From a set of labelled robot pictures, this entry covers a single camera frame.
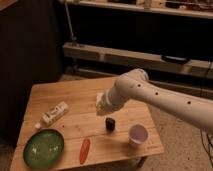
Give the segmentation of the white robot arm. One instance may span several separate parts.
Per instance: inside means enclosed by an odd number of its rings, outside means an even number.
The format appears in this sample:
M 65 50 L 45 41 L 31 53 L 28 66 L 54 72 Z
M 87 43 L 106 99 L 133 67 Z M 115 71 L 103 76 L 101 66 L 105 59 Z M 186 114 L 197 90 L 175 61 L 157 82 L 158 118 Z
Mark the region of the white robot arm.
M 209 134 L 213 134 L 213 101 L 157 87 L 149 82 L 148 74 L 134 69 L 118 76 L 114 85 L 97 95 L 99 116 L 120 110 L 134 99 L 158 107 Z

